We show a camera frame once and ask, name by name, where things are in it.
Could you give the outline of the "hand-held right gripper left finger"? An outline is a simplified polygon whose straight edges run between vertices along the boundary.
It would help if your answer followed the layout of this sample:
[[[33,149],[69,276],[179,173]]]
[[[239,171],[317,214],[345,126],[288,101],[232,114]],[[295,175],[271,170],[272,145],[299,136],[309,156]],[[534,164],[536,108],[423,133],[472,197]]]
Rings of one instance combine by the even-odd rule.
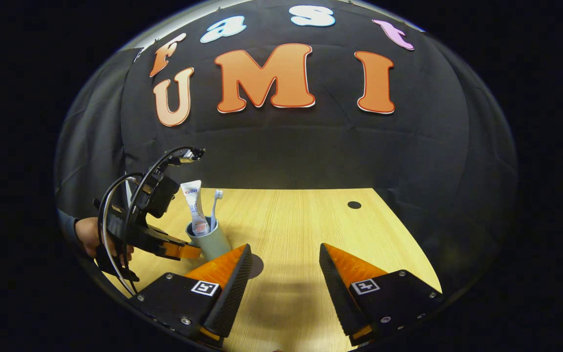
[[[222,344],[235,322],[252,262],[246,243],[185,275],[166,272],[128,301],[183,338]]]

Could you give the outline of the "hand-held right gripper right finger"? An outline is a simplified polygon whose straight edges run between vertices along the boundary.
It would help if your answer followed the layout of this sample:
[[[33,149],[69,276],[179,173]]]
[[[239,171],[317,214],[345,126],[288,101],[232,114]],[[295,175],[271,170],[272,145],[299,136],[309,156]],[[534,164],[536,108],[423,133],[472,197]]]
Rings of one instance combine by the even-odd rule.
[[[328,243],[319,263],[331,302],[351,345],[391,338],[438,312],[444,295],[408,270],[386,272]]]

